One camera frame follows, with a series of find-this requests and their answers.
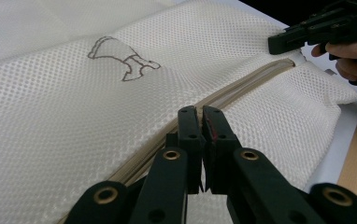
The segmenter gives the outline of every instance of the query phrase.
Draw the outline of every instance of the white fabric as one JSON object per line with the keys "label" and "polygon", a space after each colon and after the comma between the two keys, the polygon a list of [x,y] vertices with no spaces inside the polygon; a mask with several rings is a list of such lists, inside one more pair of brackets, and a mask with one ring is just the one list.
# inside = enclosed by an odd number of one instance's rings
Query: white fabric
{"label": "white fabric", "polygon": [[[268,53],[266,39],[279,32],[196,0],[1,61],[0,223],[55,223],[180,108],[264,64],[299,57]],[[356,99],[346,83],[305,62],[224,113],[242,146],[261,150],[301,189],[329,147],[338,105]],[[231,223],[224,200],[190,196],[188,223]]]}
{"label": "white fabric", "polygon": [[112,32],[170,6],[171,0],[0,0],[0,60]]}

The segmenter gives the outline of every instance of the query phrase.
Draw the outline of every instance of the black ink drawing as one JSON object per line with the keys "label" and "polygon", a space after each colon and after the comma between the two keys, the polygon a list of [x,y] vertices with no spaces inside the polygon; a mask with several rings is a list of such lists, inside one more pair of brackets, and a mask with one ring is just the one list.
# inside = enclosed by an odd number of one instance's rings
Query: black ink drawing
{"label": "black ink drawing", "polygon": [[103,36],[96,41],[91,52],[90,59],[112,58],[127,66],[122,81],[131,81],[143,77],[146,69],[158,69],[161,66],[153,61],[148,61],[140,57],[131,47],[120,40]]}

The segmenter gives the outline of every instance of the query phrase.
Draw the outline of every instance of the white mesh fabric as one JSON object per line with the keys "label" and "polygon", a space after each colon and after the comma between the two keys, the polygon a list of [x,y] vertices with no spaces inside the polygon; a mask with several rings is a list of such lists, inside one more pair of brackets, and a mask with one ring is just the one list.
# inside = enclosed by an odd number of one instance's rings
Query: white mesh fabric
{"label": "white mesh fabric", "polygon": [[[0,223],[56,222],[180,108],[264,64],[301,57],[267,53],[266,39],[279,31],[234,8],[189,1],[0,62]],[[244,147],[302,188],[329,146],[337,105],[356,97],[303,63],[224,111]],[[188,223],[230,222],[223,196],[190,196],[188,213]]]}
{"label": "white mesh fabric", "polygon": [[112,32],[170,6],[170,0],[0,0],[0,60]]}

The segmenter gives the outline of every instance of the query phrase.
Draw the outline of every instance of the finger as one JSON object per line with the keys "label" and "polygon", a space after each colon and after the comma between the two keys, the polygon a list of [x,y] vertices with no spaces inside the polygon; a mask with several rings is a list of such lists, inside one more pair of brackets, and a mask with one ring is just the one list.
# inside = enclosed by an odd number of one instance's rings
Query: finger
{"label": "finger", "polygon": [[336,68],[352,74],[357,77],[357,60],[353,59],[338,59],[336,60]]}
{"label": "finger", "polygon": [[319,56],[322,56],[326,51],[324,49],[321,48],[321,45],[317,45],[315,46],[312,51],[310,52],[310,54],[313,56],[313,57],[319,57]]}
{"label": "finger", "polygon": [[328,43],[326,50],[337,57],[357,59],[357,42],[351,44],[332,45]]}
{"label": "finger", "polygon": [[357,76],[353,75],[352,73],[348,73],[345,70],[342,70],[338,66],[338,63],[336,63],[336,70],[338,71],[339,75],[341,75],[343,78],[345,78],[349,81],[357,81]]}

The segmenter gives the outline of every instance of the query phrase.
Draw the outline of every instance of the textured fabric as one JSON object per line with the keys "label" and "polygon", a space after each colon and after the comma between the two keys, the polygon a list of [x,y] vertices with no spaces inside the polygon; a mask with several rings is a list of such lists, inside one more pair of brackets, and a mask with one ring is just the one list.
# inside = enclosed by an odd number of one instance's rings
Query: textured fabric
{"label": "textured fabric", "polygon": [[[268,21],[189,1],[123,26],[0,62],[0,223],[55,223],[177,111],[299,50],[270,55]],[[331,142],[346,83],[310,62],[224,108],[242,146],[298,188]],[[188,223],[230,223],[225,197],[189,197]]]}
{"label": "textured fabric", "polygon": [[171,0],[0,0],[0,60],[112,32],[170,6]]}

